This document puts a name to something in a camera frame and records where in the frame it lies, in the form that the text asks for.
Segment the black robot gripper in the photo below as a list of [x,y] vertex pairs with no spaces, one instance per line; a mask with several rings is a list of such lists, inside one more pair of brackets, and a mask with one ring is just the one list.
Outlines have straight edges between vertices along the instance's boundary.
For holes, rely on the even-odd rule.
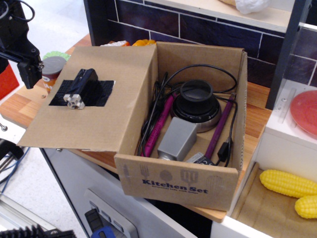
[[18,63],[17,67],[27,89],[42,79],[43,62],[39,50],[28,40],[28,23],[35,10],[24,0],[0,2],[0,63]]

